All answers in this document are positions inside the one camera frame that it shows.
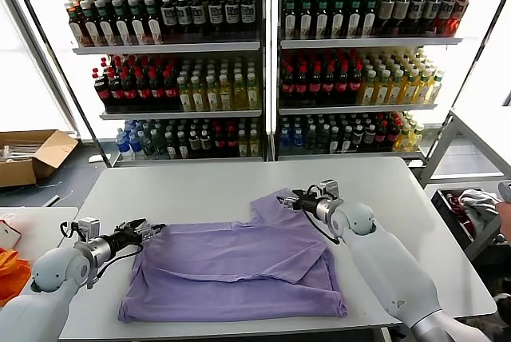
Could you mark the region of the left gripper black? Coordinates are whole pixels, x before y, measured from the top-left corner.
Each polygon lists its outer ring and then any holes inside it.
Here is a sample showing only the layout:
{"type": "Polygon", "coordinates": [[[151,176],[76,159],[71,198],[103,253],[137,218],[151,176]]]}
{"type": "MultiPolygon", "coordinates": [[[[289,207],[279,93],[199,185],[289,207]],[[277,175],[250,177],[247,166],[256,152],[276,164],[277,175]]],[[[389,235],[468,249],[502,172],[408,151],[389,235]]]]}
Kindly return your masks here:
{"type": "Polygon", "coordinates": [[[154,238],[162,229],[164,224],[147,224],[145,218],[123,222],[119,230],[106,237],[111,253],[118,253],[130,245],[138,245],[142,241],[154,238]]]}

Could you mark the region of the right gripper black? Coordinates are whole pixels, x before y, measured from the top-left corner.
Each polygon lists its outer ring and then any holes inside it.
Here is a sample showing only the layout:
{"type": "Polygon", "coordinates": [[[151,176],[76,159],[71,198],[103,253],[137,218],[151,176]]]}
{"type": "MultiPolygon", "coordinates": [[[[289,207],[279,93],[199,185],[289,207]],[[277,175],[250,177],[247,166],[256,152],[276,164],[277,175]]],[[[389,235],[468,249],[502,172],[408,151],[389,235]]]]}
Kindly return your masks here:
{"type": "Polygon", "coordinates": [[[293,189],[292,192],[298,197],[277,197],[278,202],[291,210],[299,210],[315,213],[319,199],[314,195],[308,195],[306,190],[293,189]]]}

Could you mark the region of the person bare hand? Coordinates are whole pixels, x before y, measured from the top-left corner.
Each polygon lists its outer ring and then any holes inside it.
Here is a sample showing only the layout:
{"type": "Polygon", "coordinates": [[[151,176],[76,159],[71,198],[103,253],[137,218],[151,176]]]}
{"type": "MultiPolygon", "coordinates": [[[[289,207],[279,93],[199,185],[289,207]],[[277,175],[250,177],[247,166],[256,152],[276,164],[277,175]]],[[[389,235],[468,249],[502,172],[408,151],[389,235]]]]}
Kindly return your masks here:
{"type": "Polygon", "coordinates": [[[511,243],[511,204],[500,202],[496,204],[501,219],[500,233],[505,237],[508,243],[511,243]]]}

